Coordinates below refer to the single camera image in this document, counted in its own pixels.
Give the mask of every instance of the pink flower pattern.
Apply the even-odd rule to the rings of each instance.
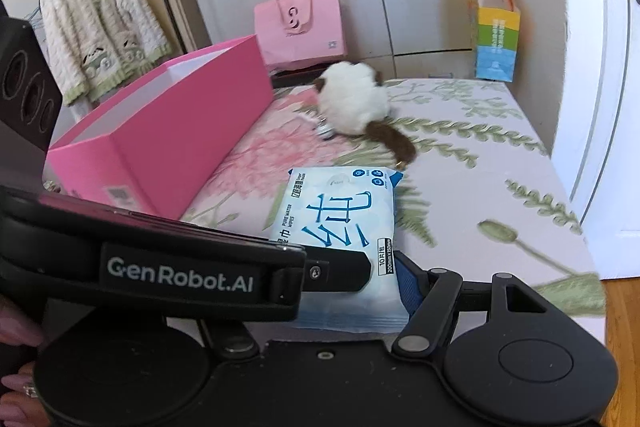
[[[289,180],[289,169],[330,166],[338,156],[354,150],[342,136],[321,140],[314,126],[289,108],[301,102],[315,103],[315,92],[305,89],[275,102],[220,165],[205,187],[207,196],[234,192],[242,198],[250,194],[274,197],[278,186]],[[289,114],[288,119],[277,114],[283,112]],[[270,128],[268,122],[276,116],[288,121]]]

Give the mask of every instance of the brown tail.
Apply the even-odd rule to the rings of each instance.
[[[369,122],[365,128],[369,139],[384,144],[395,156],[398,163],[408,165],[415,160],[415,145],[407,136],[388,123]]]

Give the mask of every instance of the mattress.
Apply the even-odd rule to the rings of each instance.
[[[582,229],[548,153],[506,86],[457,79],[386,82],[390,121],[418,157],[396,187],[394,248],[423,269],[465,280],[513,273],[604,338],[605,297]],[[276,99],[212,175],[183,220],[268,237],[292,167],[387,166],[381,144],[361,137],[323,141],[300,117],[313,87]],[[484,314],[461,317],[467,328]]]

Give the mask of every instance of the wooden floor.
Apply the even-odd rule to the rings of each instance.
[[[602,422],[607,427],[640,427],[640,279],[604,285],[607,347],[618,363],[620,381]]]

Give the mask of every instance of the pink box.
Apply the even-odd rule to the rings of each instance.
[[[47,160],[69,194],[179,219],[272,100],[255,36],[222,42],[119,90]]]

